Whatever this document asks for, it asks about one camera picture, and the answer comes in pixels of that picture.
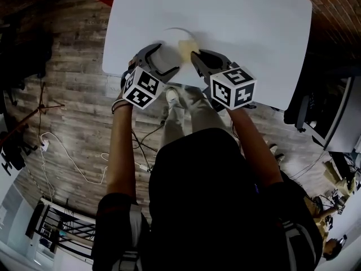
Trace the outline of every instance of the black shirt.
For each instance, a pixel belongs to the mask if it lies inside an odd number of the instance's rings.
[[[313,270],[322,239],[303,197],[286,183],[260,191],[256,184],[224,130],[202,130],[164,146],[149,182],[151,232],[143,218],[137,247],[143,270],[289,270],[285,228],[291,225],[307,230],[314,249],[303,236],[290,239],[297,270]],[[99,203],[93,270],[111,270],[130,248],[131,203],[122,194]]]

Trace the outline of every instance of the wooden floor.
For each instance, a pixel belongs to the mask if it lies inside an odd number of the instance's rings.
[[[52,58],[47,64],[47,75],[43,79],[46,82],[44,100],[48,105],[58,102],[64,103],[66,107],[42,115],[41,133],[54,133],[64,143],[85,177],[94,182],[102,180],[107,165],[100,155],[109,151],[111,105],[120,89],[118,77],[107,76],[102,72],[109,14],[110,8],[97,0],[55,0],[42,8],[24,12],[19,29],[19,37],[26,36],[38,27],[43,27],[54,35]],[[15,91],[17,107],[11,106],[7,99],[9,113],[18,120],[34,110],[39,100],[40,80],[36,76],[30,77],[25,80],[25,84],[25,90]],[[160,125],[162,111],[166,106],[163,95],[146,110],[134,110],[133,128],[139,139]],[[293,126],[283,123],[281,112],[258,104],[256,110],[249,110],[249,114],[265,140],[277,143],[279,152],[286,155],[281,167],[289,176],[298,178],[307,170],[303,169],[322,154],[322,148],[314,144],[311,137],[300,134]],[[225,113],[222,117],[230,127],[230,118]],[[37,115],[29,121],[25,136],[28,142],[39,145],[38,127]],[[186,117],[185,129],[186,133],[191,131],[189,115]],[[157,149],[161,132],[162,130],[157,131],[144,143]],[[106,178],[101,185],[86,182],[56,139],[50,134],[43,138],[50,141],[44,157],[47,177],[55,189],[52,199],[61,203],[68,199],[71,207],[95,214],[97,205],[105,194]],[[146,148],[146,155],[152,164],[156,153]],[[328,155],[322,158],[325,161],[328,159]],[[40,150],[33,152],[25,161],[41,190],[49,197]],[[139,149],[135,150],[135,161],[144,164]],[[149,174],[137,166],[136,170],[138,202],[149,218]],[[298,182],[310,195],[322,194],[331,188],[323,177],[321,161],[302,175]],[[26,200],[35,206],[42,193],[26,170],[20,173],[15,183]]]

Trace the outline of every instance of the shoe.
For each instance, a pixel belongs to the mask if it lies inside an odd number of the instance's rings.
[[[278,149],[278,145],[276,145],[275,143],[273,145],[270,145],[270,151],[273,154],[273,156],[277,152],[277,149]]]
[[[285,159],[285,155],[284,154],[279,154],[275,156],[275,159],[277,160],[277,163],[280,164],[282,163],[282,161]]]
[[[168,104],[179,103],[179,95],[174,88],[168,88],[165,97]]]

